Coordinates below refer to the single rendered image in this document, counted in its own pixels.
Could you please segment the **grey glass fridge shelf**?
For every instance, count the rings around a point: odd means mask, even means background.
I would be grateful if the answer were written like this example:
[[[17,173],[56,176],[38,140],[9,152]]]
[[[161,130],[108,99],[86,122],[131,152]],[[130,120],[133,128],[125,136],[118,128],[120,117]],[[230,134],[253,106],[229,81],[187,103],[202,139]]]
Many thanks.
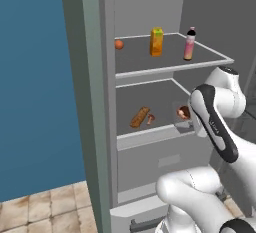
[[[118,80],[234,62],[230,57],[200,42],[194,43],[192,59],[184,60],[186,37],[181,33],[167,33],[164,36],[160,57],[150,55],[149,35],[126,37],[122,41],[124,48],[115,53],[116,78]]]
[[[116,89],[117,149],[141,146],[181,137],[194,132],[191,120],[183,120],[176,110],[187,104],[189,92],[175,79]],[[132,118],[142,107],[155,116],[138,128],[130,126]]]

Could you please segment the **grey fridge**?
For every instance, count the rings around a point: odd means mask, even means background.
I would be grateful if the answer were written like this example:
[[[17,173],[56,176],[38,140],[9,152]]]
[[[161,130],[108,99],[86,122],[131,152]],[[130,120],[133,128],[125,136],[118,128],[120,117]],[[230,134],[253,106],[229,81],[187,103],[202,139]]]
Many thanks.
[[[116,89],[173,78],[188,92],[225,66],[239,74],[244,91],[256,57],[256,0],[62,0],[85,170],[98,233],[111,233],[110,210],[157,196],[156,183],[118,191]],[[118,80],[115,41],[151,35],[161,27],[200,42],[234,60],[232,64]],[[230,195],[216,196],[234,218],[239,207]]]

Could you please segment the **grey fridge crisper drawer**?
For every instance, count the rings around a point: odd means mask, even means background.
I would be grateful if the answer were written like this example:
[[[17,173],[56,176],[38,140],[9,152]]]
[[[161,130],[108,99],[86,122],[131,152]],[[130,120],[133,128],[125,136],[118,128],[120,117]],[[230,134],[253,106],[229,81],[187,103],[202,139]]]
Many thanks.
[[[194,134],[118,152],[118,191],[155,182],[161,175],[209,163],[212,145]]]

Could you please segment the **brown bread loaf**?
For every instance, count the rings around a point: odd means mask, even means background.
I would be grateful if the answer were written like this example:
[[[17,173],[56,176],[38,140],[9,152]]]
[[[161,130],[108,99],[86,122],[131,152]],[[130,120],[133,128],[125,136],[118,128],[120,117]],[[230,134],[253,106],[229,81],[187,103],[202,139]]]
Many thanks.
[[[149,111],[150,111],[149,107],[141,107],[139,112],[131,120],[130,126],[132,128],[138,128],[143,122],[143,120],[145,119]]]

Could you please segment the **orange juice carton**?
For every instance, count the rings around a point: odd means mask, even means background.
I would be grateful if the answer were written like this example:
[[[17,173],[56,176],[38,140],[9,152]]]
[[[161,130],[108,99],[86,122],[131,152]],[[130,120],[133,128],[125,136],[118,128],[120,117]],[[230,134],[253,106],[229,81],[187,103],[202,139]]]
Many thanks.
[[[150,35],[150,55],[153,57],[162,55],[163,30],[161,27],[154,27]]]

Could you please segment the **pink bottle with black cap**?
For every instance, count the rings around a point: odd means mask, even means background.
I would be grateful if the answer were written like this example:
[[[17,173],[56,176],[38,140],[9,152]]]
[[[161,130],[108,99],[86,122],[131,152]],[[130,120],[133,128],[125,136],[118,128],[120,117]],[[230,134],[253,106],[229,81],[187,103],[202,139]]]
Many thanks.
[[[187,32],[186,44],[185,44],[184,56],[183,56],[184,60],[189,61],[192,59],[195,37],[196,37],[195,28],[191,27]]]

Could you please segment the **grey freezer drawer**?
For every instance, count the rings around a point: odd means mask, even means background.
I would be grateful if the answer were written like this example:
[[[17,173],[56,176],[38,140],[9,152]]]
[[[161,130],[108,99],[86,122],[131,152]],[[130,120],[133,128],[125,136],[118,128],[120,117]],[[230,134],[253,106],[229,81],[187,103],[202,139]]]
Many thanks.
[[[130,233],[130,223],[134,219],[137,223],[165,217],[168,205],[157,196],[141,199],[121,205],[110,210],[111,233]],[[156,228],[137,233],[154,233]]]

